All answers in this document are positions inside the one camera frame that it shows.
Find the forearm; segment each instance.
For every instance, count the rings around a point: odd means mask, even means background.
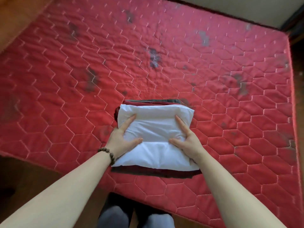
[[[18,209],[0,227],[73,227],[110,162],[108,153],[97,153]]]
[[[227,228],[285,227],[205,149],[199,153],[195,161],[204,175]]]

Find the mattress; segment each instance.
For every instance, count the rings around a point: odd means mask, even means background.
[[[55,0],[0,54],[0,151],[68,173],[124,99],[178,98],[203,147],[288,228],[303,224],[288,37],[166,0]],[[224,227],[204,177],[99,186]]]

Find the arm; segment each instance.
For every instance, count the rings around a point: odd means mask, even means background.
[[[126,120],[109,138],[106,147],[115,158],[142,142],[142,139],[131,142],[123,139],[124,131],[135,117],[136,115]],[[23,205],[2,222],[0,228],[72,228],[110,163],[108,153],[95,154]]]
[[[246,190],[202,147],[197,136],[176,116],[187,139],[169,142],[182,149],[200,167],[227,228],[286,228],[255,196]]]

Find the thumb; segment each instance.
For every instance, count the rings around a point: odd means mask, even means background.
[[[180,141],[176,138],[170,138],[169,143],[171,143],[172,145],[177,146],[180,149],[182,149],[184,147],[184,142],[182,142],[182,141]]]
[[[129,142],[129,150],[135,148],[138,144],[142,143],[143,139],[142,138],[135,138],[134,140]]]

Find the hand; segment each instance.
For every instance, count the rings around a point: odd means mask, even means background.
[[[175,115],[175,120],[187,138],[184,142],[176,138],[170,138],[169,143],[180,148],[188,157],[195,161],[199,157],[200,153],[203,152],[203,146],[195,133],[193,133],[177,115]]]
[[[120,156],[132,150],[135,146],[142,142],[142,138],[135,138],[134,140],[128,142],[124,140],[123,137],[126,129],[135,120],[135,118],[136,114],[127,119],[119,129],[115,128],[111,133],[107,145],[105,147],[109,149],[111,153],[114,154],[115,158],[119,158]]]

